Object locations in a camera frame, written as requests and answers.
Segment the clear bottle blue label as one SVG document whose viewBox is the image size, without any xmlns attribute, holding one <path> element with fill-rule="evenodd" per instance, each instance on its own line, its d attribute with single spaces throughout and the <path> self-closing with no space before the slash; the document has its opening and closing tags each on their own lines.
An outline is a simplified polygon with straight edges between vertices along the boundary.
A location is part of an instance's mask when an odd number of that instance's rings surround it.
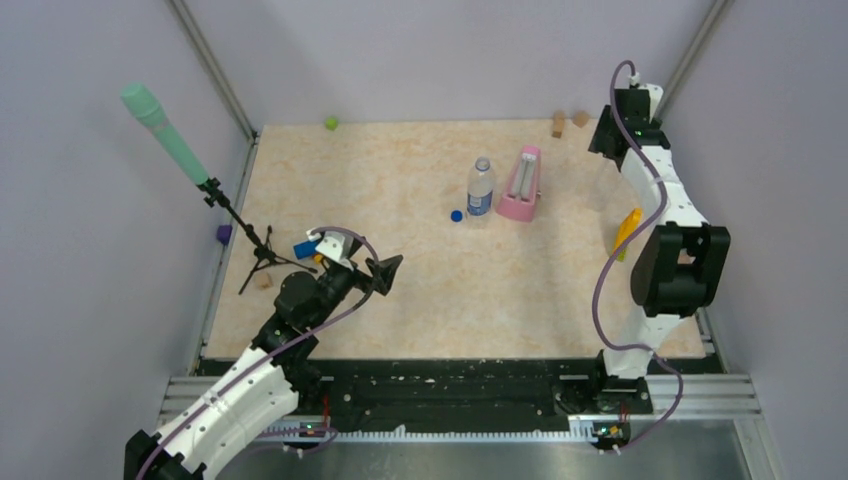
<svg viewBox="0 0 848 480">
<path fill-rule="evenodd" d="M 465 205 L 467 217 L 475 226 L 482 226 L 490 217 L 496 184 L 491 160 L 477 158 L 468 173 Z"/>
</svg>

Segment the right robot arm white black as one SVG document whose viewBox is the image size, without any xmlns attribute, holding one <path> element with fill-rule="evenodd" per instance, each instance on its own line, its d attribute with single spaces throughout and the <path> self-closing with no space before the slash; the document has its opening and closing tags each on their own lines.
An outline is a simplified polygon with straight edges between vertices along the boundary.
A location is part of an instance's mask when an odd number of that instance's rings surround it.
<svg viewBox="0 0 848 480">
<path fill-rule="evenodd" d="M 713 302 L 731 242 L 727 228 L 710 224 L 694 206 L 675 170 L 671 143 L 654 116 L 661 97 L 657 85 L 613 89 L 589 146 L 615 163 L 648 216 L 636 228 L 647 240 L 630 274 L 634 306 L 621 337 L 603 341 L 586 385 L 589 404 L 600 412 L 637 395 L 668 335 Z"/>
</svg>

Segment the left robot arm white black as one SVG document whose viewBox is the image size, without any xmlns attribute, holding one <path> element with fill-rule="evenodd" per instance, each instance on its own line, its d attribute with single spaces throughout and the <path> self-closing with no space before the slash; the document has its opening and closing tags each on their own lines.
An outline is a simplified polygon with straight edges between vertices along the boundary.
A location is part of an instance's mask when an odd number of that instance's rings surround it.
<svg viewBox="0 0 848 480">
<path fill-rule="evenodd" d="M 336 310 L 354 289 L 387 295 L 400 255 L 361 271 L 330 262 L 320 276 L 288 275 L 275 311 L 236 362 L 176 418 L 126 443 L 126 479 L 214 479 L 272 423 L 319 404 L 321 375 L 308 362 L 316 332 L 352 314 Z"/>
</svg>

